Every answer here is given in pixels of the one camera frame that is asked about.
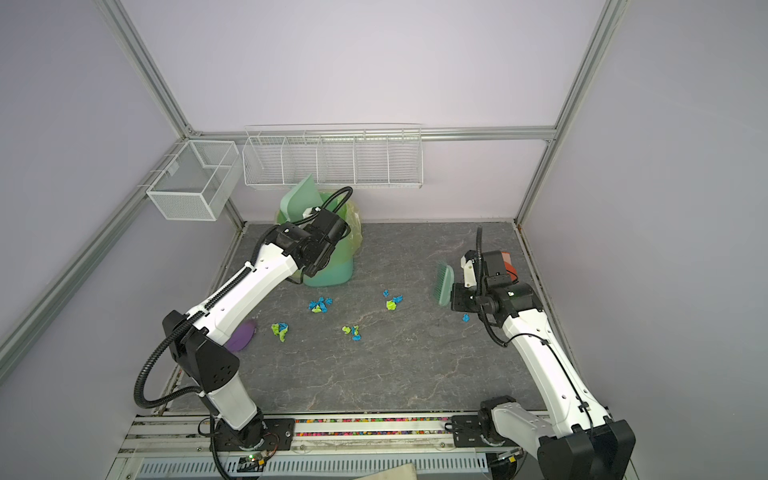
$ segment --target green trash bin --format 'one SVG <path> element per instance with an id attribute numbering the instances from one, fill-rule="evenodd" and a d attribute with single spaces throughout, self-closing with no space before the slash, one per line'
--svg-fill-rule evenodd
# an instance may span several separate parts
<path id="1" fill-rule="evenodd" d="M 320 192 L 320 197 L 323 201 L 326 201 L 331 193 Z M 339 203 L 339 198 L 336 198 L 328 206 L 329 210 L 333 210 Z M 355 252 L 360 248 L 362 243 L 362 228 L 360 226 L 360 213 L 357 206 L 352 202 L 346 202 L 341 209 L 337 212 L 344 221 L 347 222 L 352 232 L 341 240 L 336 249 L 331 253 L 331 260 L 328 262 L 328 266 L 319 271 L 317 275 L 312 278 L 304 277 L 304 285 L 307 286 L 331 286 L 340 285 L 341 283 L 348 282 L 352 278 L 353 271 L 355 269 L 355 261 L 353 259 Z M 281 224 L 286 221 L 285 215 L 280 210 L 277 211 L 275 216 L 275 223 Z"/>

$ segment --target metal rail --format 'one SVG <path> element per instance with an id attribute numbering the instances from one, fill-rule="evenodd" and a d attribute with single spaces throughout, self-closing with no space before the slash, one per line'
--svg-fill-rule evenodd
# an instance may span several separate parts
<path id="1" fill-rule="evenodd" d="M 42 335 L 48 325 L 61 312 L 96 266 L 106 257 L 122 234 L 133 223 L 147 198 L 147 185 L 151 184 L 181 149 L 183 141 L 175 143 L 140 182 L 131 195 L 115 209 L 99 231 L 88 241 L 69 264 L 48 284 L 29 309 L 16 323 L 16 327 L 0 343 L 0 384 L 21 362 L 27 351 Z"/>
<path id="2" fill-rule="evenodd" d="M 200 133 L 189 124 L 179 104 L 165 84 L 160 71 L 131 23 L 120 0 L 93 0 L 105 21 L 113 30 L 115 38 L 133 63 L 153 98 L 167 116 L 173 128 L 179 133 L 179 142 L 190 138 L 210 140 L 244 140 L 245 132 Z M 577 77 L 568 94 L 567 100 L 554 127 L 459 127 L 459 128 L 424 128 L 421 129 L 424 141 L 480 141 L 480 140 L 543 140 L 548 142 L 544 155 L 538 165 L 533 181 L 526 192 L 518 212 L 517 223 L 525 222 L 536 194 L 545 178 L 546 172 L 557 153 L 562 138 L 575 116 L 578 105 L 584 99 L 587 86 L 593 78 L 608 42 L 624 13 L 628 0 L 607 0 L 598 26 L 581 64 Z M 162 170 L 169 161 L 168 155 L 175 153 L 180 143 L 177 142 L 164 156 L 154 170 Z M 150 172 L 142 184 L 150 184 L 157 175 Z M 27 312 L 19 319 L 15 329 L 0 343 L 0 383 L 21 361 L 35 340 L 58 315 L 64 305 L 72 298 L 88 275 L 104 258 L 123 232 L 131 225 L 146 200 L 146 187 L 138 187 L 126 201 L 102 225 L 99 231 L 70 261 L 54 279 L 49 287 L 34 301 Z M 227 216 L 238 230 L 244 222 L 232 204 L 227 201 Z"/>
<path id="3" fill-rule="evenodd" d="M 624 14 L 628 2 L 629 0 L 607 0 L 607 2 L 605 2 L 603 12 L 598 21 L 598 26 L 594 30 L 592 40 L 587 49 L 587 54 L 581 62 L 581 67 L 579 67 L 574 83 L 571 86 L 571 90 L 568 92 L 568 96 L 565 99 L 565 104 L 560 112 L 558 121 L 554 125 L 554 138 L 547 143 L 544 154 L 541 156 L 538 167 L 536 167 L 536 172 L 534 173 L 533 179 L 531 179 L 531 183 L 528 185 L 528 189 L 525 191 L 522 204 L 520 204 L 520 209 L 515 217 L 515 221 L 520 225 L 525 223 L 525 219 L 531 211 L 531 206 L 538 195 L 541 184 L 544 183 L 544 178 L 551 166 L 552 160 L 558 152 L 562 140 L 567 134 L 568 128 L 571 126 L 571 122 L 576 116 L 576 112 L 578 111 L 581 102 L 587 95 L 589 84 L 594 77 L 594 73 L 600 66 L 605 50 L 613 37 L 614 31 Z"/>
<path id="4" fill-rule="evenodd" d="M 194 138 L 200 140 L 228 140 L 245 141 L 249 135 L 254 136 L 257 131 L 230 131 L 230 132 L 206 132 Z M 422 141 L 470 141 L 470 140 L 552 140 L 556 134 L 554 127 L 452 127 L 452 128 L 379 128 L 375 130 L 287 130 L 264 131 L 264 135 L 270 136 L 304 136 L 307 137 L 346 137 L 350 135 L 408 135 L 418 133 Z"/>

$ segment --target green crumpled paper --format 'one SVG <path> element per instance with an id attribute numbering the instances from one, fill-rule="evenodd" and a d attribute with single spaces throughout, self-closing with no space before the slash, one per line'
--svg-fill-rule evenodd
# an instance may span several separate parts
<path id="1" fill-rule="evenodd" d="M 286 341 L 286 333 L 288 333 L 288 324 L 287 323 L 273 323 L 272 324 L 272 333 L 280 337 L 280 342 Z"/>

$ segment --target white wire basket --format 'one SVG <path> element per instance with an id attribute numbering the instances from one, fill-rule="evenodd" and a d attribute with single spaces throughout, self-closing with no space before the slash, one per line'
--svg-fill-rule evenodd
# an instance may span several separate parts
<path id="1" fill-rule="evenodd" d="M 421 187 L 424 159 L 418 128 L 339 131 L 249 131 L 245 183 L 256 189 L 298 184 Z"/>
<path id="2" fill-rule="evenodd" d="M 168 220 L 219 217 L 243 169 L 233 141 L 189 140 L 147 189 Z"/>

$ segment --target black cable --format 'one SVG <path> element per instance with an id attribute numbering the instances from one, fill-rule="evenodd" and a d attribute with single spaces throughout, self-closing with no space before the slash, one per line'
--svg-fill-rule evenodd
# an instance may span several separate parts
<path id="1" fill-rule="evenodd" d="M 219 454 L 216 453 L 216 436 L 213 435 L 215 429 L 214 429 L 214 416 L 210 416 L 210 451 L 211 455 L 214 456 L 214 465 L 216 466 L 216 470 L 219 472 L 219 475 L 221 475 L 221 478 L 224 480 L 234 480 L 232 477 L 230 477 L 230 474 L 227 473 L 227 470 L 224 469 L 224 465 L 221 465 L 221 459 L 219 458 Z"/>
<path id="2" fill-rule="evenodd" d="M 147 384 L 149 373 L 152 371 L 154 364 L 157 363 L 157 360 L 163 354 L 165 349 L 168 348 L 172 342 L 175 342 L 177 339 L 184 336 L 184 334 L 187 333 L 187 331 L 192 327 L 192 324 L 195 323 L 197 319 L 199 319 L 202 315 L 202 312 L 198 312 L 184 320 L 176 329 L 174 329 L 173 332 L 170 333 L 169 336 L 165 337 L 165 339 L 160 342 L 160 345 L 158 345 L 152 354 L 149 355 L 147 361 L 144 362 L 144 366 L 141 367 L 141 371 L 139 372 L 138 377 L 136 377 L 136 383 L 134 384 L 134 402 L 136 405 L 140 406 L 142 409 L 153 409 L 155 407 L 164 405 L 173 399 L 177 399 L 182 395 L 186 395 L 188 393 L 200 393 L 203 391 L 199 386 L 195 385 L 178 389 L 177 391 L 171 392 L 157 400 L 147 400 L 147 398 L 144 397 L 144 386 Z"/>
<path id="3" fill-rule="evenodd" d="M 327 207 L 333 199 L 338 197 L 339 195 L 347 193 L 347 195 L 339 202 L 338 205 L 336 205 L 336 208 L 333 210 L 335 213 L 341 206 L 346 203 L 346 201 L 349 199 L 349 197 L 352 196 L 352 188 L 351 187 L 343 187 L 338 189 L 336 192 L 334 192 L 328 200 L 326 200 L 325 203 L 323 203 L 322 208 Z M 300 225 L 306 222 L 309 222 L 316 217 L 317 214 L 314 214 L 312 216 L 309 216 L 303 220 L 300 220 L 299 222 L 295 222 L 295 225 Z M 256 261 L 259 259 L 259 252 L 261 251 L 261 247 L 266 241 L 266 237 L 272 233 L 275 229 L 279 228 L 280 225 L 273 225 L 270 228 L 266 229 L 264 233 L 262 233 L 261 237 L 259 237 L 259 240 L 256 242 L 256 246 L 253 248 L 253 252 L 251 253 L 250 257 L 250 263 L 254 267 L 256 266 Z M 248 269 L 245 269 L 237 274 L 233 279 L 230 279 L 224 287 L 222 287 L 219 291 L 217 291 L 204 305 L 205 310 L 210 310 L 211 307 L 216 305 L 216 303 L 221 300 L 222 297 L 227 295 L 240 281 L 242 281 L 248 274 L 251 273 Z M 146 397 L 144 397 L 144 387 L 147 384 L 147 379 L 149 378 L 149 374 L 154 368 L 154 364 L 157 363 L 163 352 L 165 351 L 168 346 L 175 342 L 176 340 L 180 339 L 182 336 L 186 335 L 187 332 L 192 328 L 192 325 L 199 320 L 204 315 L 203 311 L 197 312 L 194 315 L 190 316 L 188 319 L 184 320 L 182 323 L 180 323 L 173 332 L 170 333 L 165 339 L 160 342 L 160 345 L 157 346 L 157 348 L 152 352 L 152 354 L 149 356 L 146 362 L 144 362 L 144 366 L 141 367 L 141 371 L 139 371 L 138 376 L 136 377 L 136 383 L 134 384 L 134 402 L 136 405 L 141 407 L 142 409 L 153 409 L 156 407 L 159 407 L 161 405 L 164 405 L 171 400 L 177 399 L 182 395 L 186 395 L 188 393 L 201 393 L 203 390 L 201 387 L 195 385 L 195 386 L 187 386 L 182 389 L 178 389 L 175 392 L 171 392 L 168 395 L 164 397 L 160 397 L 156 400 L 148 400 Z"/>
<path id="4" fill-rule="evenodd" d="M 523 469 L 523 465 L 525 464 L 525 459 L 528 458 L 528 452 L 523 453 L 523 459 L 520 462 L 515 462 L 517 465 L 515 466 L 515 473 L 509 478 L 509 480 L 515 480 L 515 477 L 518 476 L 520 471 Z"/>
<path id="5" fill-rule="evenodd" d="M 256 267 L 256 261 L 259 259 L 259 252 L 261 251 L 261 247 L 264 245 L 267 236 L 278 228 L 280 228 L 280 225 L 273 225 L 267 228 L 266 231 L 261 234 L 259 240 L 256 240 L 256 246 L 253 247 L 253 252 L 250 254 L 250 264 L 253 265 L 254 268 Z"/>
<path id="6" fill-rule="evenodd" d="M 485 295 L 485 286 L 482 284 L 482 225 L 478 225 L 477 234 L 475 235 L 475 282 L 477 283 L 477 290 L 475 291 L 475 295 Z M 483 326 L 485 327 L 485 331 L 488 333 L 488 336 L 491 337 L 491 340 L 493 340 L 493 343 L 496 345 L 507 348 L 509 346 L 509 340 L 506 342 L 498 337 L 496 335 L 496 332 L 493 331 L 493 328 L 491 327 L 491 323 L 488 321 L 488 316 L 485 315 L 485 308 L 483 305 L 478 305 L 480 307 L 480 311 L 478 312 L 478 318 L 482 322 Z"/>
<path id="7" fill-rule="evenodd" d="M 210 432 L 208 432 L 208 433 L 203 433 L 203 432 L 200 430 L 200 426 L 201 426 L 201 425 L 203 425 L 203 422 L 205 422 L 206 420 L 208 420 L 208 419 L 202 419 L 202 420 L 200 420 L 200 421 L 197 423 L 197 434 L 198 434 L 198 435 L 200 435 L 201 437 L 206 437 L 206 438 L 208 438 L 208 437 L 210 437 L 210 436 L 212 436 L 212 435 L 214 434 L 214 428 L 213 428 L 213 426 L 211 425 L 211 428 L 210 428 Z"/>
<path id="8" fill-rule="evenodd" d="M 352 187 L 341 187 L 340 189 L 338 189 L 338 190 L 336 190 L 335 192 L 333 192 L 333 193 L 331 194 L 331 196 L 330 196 L 330 197 L 328 197 L 328 200 L 326 200 L 326 201 L 324 201 L 324 202 L 323 202 L 323 205 L 321 206 L 321 208 L 327 208 L 327 207 L 328 207 L 328 206 L 331 204 L 331 202 L 332 202 L 332 201 L 334 201 L 334 200 L 336 199 L 336 197 L 338 197 L 338 196 L 339 196 L 339 195 L 341 195 L 341 194 L 346 194 L 346 195 L 344 195 L 344 198 L 343 198 L 343 199 L 341 199 L 341 201 L 339 202 L 339 204 L 338 204 L 338 205 L 336 205 L 336 206 L 333 208 L 333 213 L 336 213 L 336 212 L 338 212 L 339 210 L 341 210 L 341 207 L 343 207 L 343 206 L 344 206 L 344 204 L 346 203 L 346 201 L 347 201 L 347 200 L 349 200 L 349 198 L 352 196 L 352 192 L 353 192 L 353 190 L 352 190 Z"/>
<path id="9" fill-rule="evenodd" d="M 456 425 L 454 422 L 446 422 L 445 425 L 443 425 L 443 429 L 448 433 L 474 433 L 476 435 L 482 435 L 482 431 L 473 429 L 471 427 L 468 427 L 466 425 Z"/>
<path id="10" fill-rule="evenodd" d="M 291 282 L 294 285 L 301 285 L 302 283 L 304 283 L 304 270 L 301 270 L 301 273 L 299 274 L 299 281 L 298 282 L 296 282 L 291 277 L 287 277 L 286 280 Z"/>
<path id="11" fill-rule="evenodd" d="M 344 234 L 342 235 L 342 237 L 341 237 L 341 238 L 339 238 L 339 242 L 340 242 L 340 241 L 342 241 L 342 240 L 344 240 L 345 238 L 347 238 L 347 237 L 349 236 L 349 234 L 350 234 L 350 233 L 352 233 L 352 228 L 351 228 L 351 227 L 350 227 L 350 226 L 347 224 L 347 226 L 346 226 L 346 232 L 344 232 Z"/>
<path id="12" fill-rule="evenodd" d="M 546 345 L 547 348 L 549 348 L 549 351 L 552 353 L 552 356 L 555 360 L 558 361 L 558 365 L 560 366 L 560 369 L 563 371 L 563 374 L 565 375 L 565 378 L 568 379 L 568 383 L 571 384 L 571 388 L 574 391 L 574 394 L 576 394 L 576 400 L 579 401 L 579 406 L 581 409 L 584 408 L 584 413 L 587 414 L 587 418 L 589 419 L 589 439 L 592 440 L 592 429 L 594 428 L 594 423 L 592 423 L 592 415 L 589 414 L 589 410 L 587 410 L 587 406 L 585 405 L 584 400 L 581 399 L 581 395 L 579 395 L 578 389 L 576 388 L 576 385 L 574 385 L 573 380 L 571 380 L 571 376 L 568 375 L 568 371 L 565 369 L 565 366 L 563 365 L 563 362 L 560 361 L 560 357 L 558 357 L 558 354 L 554 352 L 554 349 L 552 348 L 552 345 L 549 340 L 543 339 L 540 336 L 536 335 L 535 333 L 518 333 L 516 335 L 513 335 L 512 338 L 509 339 L 511 342 L 512 340 L 518 338 L 519 336 L 532 336 L 534 338 L 537 338 L 541 340 L 542 345 Z"/>

